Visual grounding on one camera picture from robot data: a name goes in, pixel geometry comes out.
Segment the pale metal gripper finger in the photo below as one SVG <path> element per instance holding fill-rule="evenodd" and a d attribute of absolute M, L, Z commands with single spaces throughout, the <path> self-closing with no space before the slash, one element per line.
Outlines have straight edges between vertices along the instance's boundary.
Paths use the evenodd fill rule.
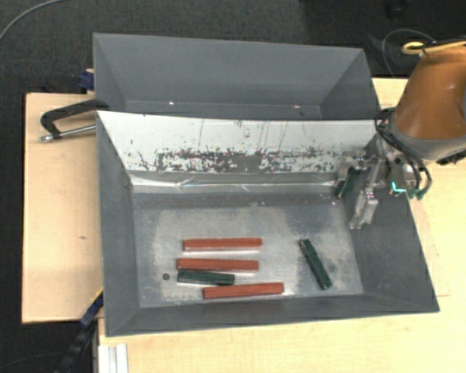
<path fill-rule="evenodd" d="M 343 199 L 352 189 L 357 176 L 367 167 L 365 151 L 344 151 L 337 170 L 335 196 Z"/>
<path fill-rule="evenodd" d="M 372 190 L 361 190 L 356 200 L 352 218 L 349 220 L 351 229 L 359 229 L 364 225 L 372 223 L 374 213 L 378 206 L 375 192 Z"/>

